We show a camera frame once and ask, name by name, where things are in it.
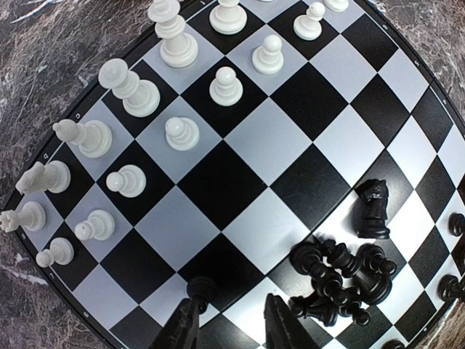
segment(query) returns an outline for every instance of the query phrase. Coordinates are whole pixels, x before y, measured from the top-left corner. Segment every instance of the chessboard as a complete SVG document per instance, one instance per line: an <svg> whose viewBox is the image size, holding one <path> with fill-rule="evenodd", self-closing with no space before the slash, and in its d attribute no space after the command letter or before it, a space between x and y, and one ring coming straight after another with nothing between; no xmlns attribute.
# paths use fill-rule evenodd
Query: chessboard
<svg viewBox="0 0 465 349"><path fill-rule="evenodd" d="M15 191L6 209L43 206L42 230L16 231L32 257L54 238L71 242L71 263L40 271L109 347L146 349L186 297L188 281L202 275L219 293L201 315L198 347L264 348L266 295L312 293L288 253L327 236L353 252L381 246L397 273L388 298L364 306L367 327L350 318L332 327L300 319L321 348L380 348L393 339L413 346L447 306L437 296L439 280L465 272L465 237L448 232L450 214L465 213L464 123L421 58L367 1L326 11L320 37L304 41L292 23L310 3L242 0L246 27L224 36L209 24L216 1L186 1L180 14L199 48L192 65L167 66L153 27L121 56L158 87L156 111L130 116L95 81L64 118L107 124L108 153L89 159L51 132L25 168L59 160L70 169L65 192ZM266 76L251 54L270 34L283 39L285 63ZM243 85L231 107L209 95L223 66ZM172 116L198 125L190 151L167 144ZM147 178L136 198L105 184L127 164ZM357 238L353 228L360 185L373 178L389 188L387 240ZM74 227L96 209L112 214L115 233L106 241L77 239Z"/></svg>

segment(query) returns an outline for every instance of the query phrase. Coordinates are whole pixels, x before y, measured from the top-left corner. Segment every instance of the checkered pattern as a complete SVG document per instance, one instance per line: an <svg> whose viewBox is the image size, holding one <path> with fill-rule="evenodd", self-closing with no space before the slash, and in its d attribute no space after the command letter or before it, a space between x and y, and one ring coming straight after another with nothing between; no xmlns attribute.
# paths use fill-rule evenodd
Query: checkered pattern
<svg viewBox="0 0 465 349"><path fill-rule="evenodd" d="M43 231L23 234L32 253L54 237L71 241L75 260L54 265L49 278L116 348L145 349L199 275L219 287L201 316L199 348L264 348L266 294L287 300L312 291L286 258L306 238L331 236L353 252L375 242L399 266L391 295L368 308L367 328L347 318L331 328L302 320L325 349L411 342L442 306L435 293L441 276L465 272L465 240L447 229L451 213L465 212L462 125L411 52L388 36L395 36L391 27L377 24L361 1L340 14L328 10L317 40L298 39L292 22L310 2L242 0L248 22L235 36L206 24L215 3L206 5L187 21L200 49L188 68L167 67L152 35L155 46L131 60L160 89L157 111L136 119L111 93L85 100L86 112L73 117L104 121L114 135L110 152L94 160L61 145L52 159L70 167L69 189L19 203L34 200L46 210ZM286 64L263 76L251 52L271 33L284 39ZM230 108L207 92L224 65L244 88ZM172 116L197 123L201 138L191 151L166 144L163 126ZM125 164L147 176L137 198L106 188L107 175ZM387 241L358 239L353 228L360 184L371 178L387 179ZM79 241L72 230L95 209L114 216L116 231L104 242Z"/></svg>

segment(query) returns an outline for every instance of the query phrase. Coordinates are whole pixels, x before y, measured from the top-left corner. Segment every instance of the white chess piece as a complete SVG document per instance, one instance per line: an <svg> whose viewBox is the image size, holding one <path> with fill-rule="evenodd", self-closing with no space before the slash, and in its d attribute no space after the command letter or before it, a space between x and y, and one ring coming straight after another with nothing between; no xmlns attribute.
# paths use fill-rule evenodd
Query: white chess piece
<svg viewBox="0 0 465 349"><path fill-rule="evenodd" d="M281 70L284 56L281 52L283 41L277 35L269 35L264 39L263 45L258 47L252 55L252 63L258 72L271 75Z"/></svg>
<svg viewBox="0 0 465 349"><path fill-rule="evenodd" d="M83 125L66 119L53 124L53 130L59 140L77 145L80 152L91 159L104 156L113 139L110 127L98 120Z"/></svg>
<svg viewBox="0 0 465 349"><path fill-rule="evenodd" d="M0 214L0 229L10 233L21 225L30 231L41 230L46 222L45 211L40 203L26 202L21 212L4 211Z"/></svg>
<svg viewBox="0 0 465 349"><path fill-rule="evenodd" d="M334 12L344 12L349 7L349 0L325 0L326 6Z"/></svg>
<svg viewBox="0 0 465 349"><path fill-rule="evenodd" d="M107 240L115 232L115 220L113 216L103 211L96 209L88 217L87 220L80 222L74 228L74 234L79 240Z"/></svg>
<svg viewBox="0 0 465 349"><path fill-rule="evenodd" d="M21 194L45 190L58 194L68 189L70 181L70 170L61 161L51 161L47 165L36 162L28 171L23 173L16 183L16 189Z"/></svg>
<svg viewBox="0 0 465 349"><path fill-rule="evenodd" d="M194 37L184 33L186 21L179 13L177 0L154 0L148 17L155 24L155 32L163 41L160 45L161 59L170 67L184 68L191 65L198 55Z"/></svg>
<svg viewBox="0 0 465 349"><path fill-rule="evenodd" d="M210 24L215 31L224 35L234 35L244 29L247 13L239 6L240 0L218 0L210 12Z"/></svg>
<svg viewBox="0 0 465 349"><path fill-rule="evenodd" d="M218 69L215 79L210 84L211 99L223 107L236 104L242 97L243 87L235 71L230 67Z"/></svg>
<svg viewBox="0 0 465 349"><path fill-rule="evenodd" d="M189 118L170 118L165 123L166 141L177 151L188 151L198 143L197 124Z"/></svg>
<svg viewBox="0 0 465 349"><path fill-rule="evenodd" d="M325 14L325 5L320 2L312 3L305 15L298 16L294 21L294 31L304 40L315 40L321 34L321 23Z"/></svg>
<svg viewBox="0 0 465 349"><path fill-rule="evenodd" d="M160 104L157 86L151 81L140 80L119 58L109 60L101 67L99 82L104 88L111 89L116 98L123 100L124 110L137 118L149 116Z"/></svg>
<svg viewBox="0 0 465 349"><path fill-rule="evenodd" d="M74 248L65 238L54 238L50 249L45 249L36 255L36 262L41 268L47 268L53 263L67 265L74 258Z"/></svg>
<svg viewBox="0 0 465 349"><path fill-rule="evenodd" d="M144 172L135 165L121 167L118 172L112 172L107 177L107 187L111 191L119 192L127 198L140 195L147 184Z"/></svg>

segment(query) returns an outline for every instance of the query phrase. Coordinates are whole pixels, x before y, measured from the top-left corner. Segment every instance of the marble surface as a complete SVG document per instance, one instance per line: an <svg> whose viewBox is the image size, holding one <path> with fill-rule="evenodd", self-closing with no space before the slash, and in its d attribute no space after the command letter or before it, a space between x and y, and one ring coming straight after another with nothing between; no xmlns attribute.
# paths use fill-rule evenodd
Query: marble surface
<svg viewBox="0 0 465 349"><path fill-rule="evenodd" d="M374 0L465 115L465 2ZM3 0L0 3L0 209L37 144L110 57L150 22L150 0ZM0 233L0 348L105 346L41 279L13 236ZM462 349L455 305L417 348Z"/></svg>

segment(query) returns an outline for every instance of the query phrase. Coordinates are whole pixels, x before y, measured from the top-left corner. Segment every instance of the black chess piece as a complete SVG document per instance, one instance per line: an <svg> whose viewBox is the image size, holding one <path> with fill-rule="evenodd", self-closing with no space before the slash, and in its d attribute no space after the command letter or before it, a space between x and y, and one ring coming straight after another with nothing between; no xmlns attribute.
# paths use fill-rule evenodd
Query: black chess piece
<svg viewBox="0 0 465 349"><path fill-rule="evenodd" d="M385 223L389 198L386 180L369 180L365 184L370 186L360 194L366 209L357 235L359 238L389 238L391 230Z"/></svg>
<svg viewBox="0 0 465 349"><path fill-rule="evenodd" d="M391 293L392 282L386 276L365 268L360 257L350 254L346 244L337 244L334 240L327 240L323 244L328 263L341 269L345 278L353 278L360 288L360 298L368 305L383 302Z"/></svg>
<svg viewBox="0 0 465 349"><path fill-rule="evenodd" d="M444 275L437 286L437 296L444 302L460 299L465 302L465 287L460 285L458 278L452 275Z"/></svg>
<svg viewBox="0 0 465 349"><path fill-rule="evenodd" d="M321 321L326 327L334 326L337 320L338 308L329 298L315 297L316 293L307 298L291 297L291 310L297 318L311 316Z"/></svg>
<svg viewBox="0 0 465 349"><path fill-rule="evenodd" d="M449 216L449 233L460 236L465 231L465 216L462 213L453 213Z"/></svg>
<svg viewBox="0 0 465 349"><path fill-rule="evenodd" d="M358 249L357 256L363 261L363 266L391 278L397 272L397 265L387 259L384 251L377 245L363 245Z"/></svg>
<svg viewBox="0 0 465 349"><path fill-rule="evenodd" d="M264 323L267 349L320 348L279 296L267 295Z"/></svg>
<svg viewBox="0 0 465 349"><path fill-rule="evenodd" d="M384 343L381 349L405 349L405 346L398 340L390 340L389 342Z"/></svg>
<svg viewBox="0 0 465 349"><path fill-rule="evenodd" d="M196 348L199 316L206 312L216 293L217 288L209 278L192 279L187 285L189 298L181 300L148 349Z"/></svg>
<svg viewBox="0 0 465 349"><path fill-rule="evenodd" d="M349 302L344 307L338 309L338 314L344 318L351 316L358 326L368 325L371 321L371 316L365 309L360 307L362 300L357 292L357 287L350 287L346 291L349 293Z"/></svg>
<svg viewBox="0 0 465 349"><path fill-rule="evenodd" d="M347 304L349 295L342 288L341 276L323 264L323 254L312 243L304 241L296 245L289 260L297 273L312 278L312 285L321 297L329 297L337 306Z"/></svg>

